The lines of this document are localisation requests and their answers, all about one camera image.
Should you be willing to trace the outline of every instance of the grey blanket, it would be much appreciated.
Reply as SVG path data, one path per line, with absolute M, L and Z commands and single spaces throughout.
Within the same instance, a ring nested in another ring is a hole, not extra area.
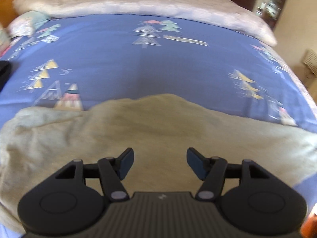
M 132 147 L 135 163 L 124 180 L 130 194 L 196 192 L 201 181 L 186 163 L 188 147 L 230 163 L 251 158 L 290 186 L 317 171 L 317 134 L 207 110 L 170 94 L 107 101 L 87 112 L 26 108 L 0 137 L 0 222 L 21 233 L 20 198 L 74 158 L 94 163 Z M 233 185 L 226 182 L 226 189 Z M 98 189 L 96 182 L 90 186 Z

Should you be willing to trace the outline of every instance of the bed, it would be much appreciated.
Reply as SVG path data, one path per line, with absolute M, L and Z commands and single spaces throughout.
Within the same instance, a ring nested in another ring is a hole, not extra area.
M 4 26 L 16 17 L 12 1 L 0 0 L 1 9 L 10 4 Z M 15 4 L 19 14 L 44 10 L 54 18 L 33 36 L 15 39 L 0 58 L 13 65 L 0 93 L 0 127 L 26 107 L 85 111 L 167 93 L 227 115 L 317 133 L 315 103 L 251 12 L 227 0 L 75 1 Z M 307 154 L 316 160 L 314 149 Z M 294 186 L 309 209 L 317 202 L 316 184 L 312 174 Z M 20 236 L 1 231 L 1 237 Z

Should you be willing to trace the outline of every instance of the cream wall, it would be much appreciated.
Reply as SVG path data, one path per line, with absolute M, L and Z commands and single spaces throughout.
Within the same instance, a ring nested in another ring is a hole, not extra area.
M 301 63 L 306 49 L 317 52 L 317 0 L 286 0 L 275 28 L 275 50 L 304 80 L 306 68 Z

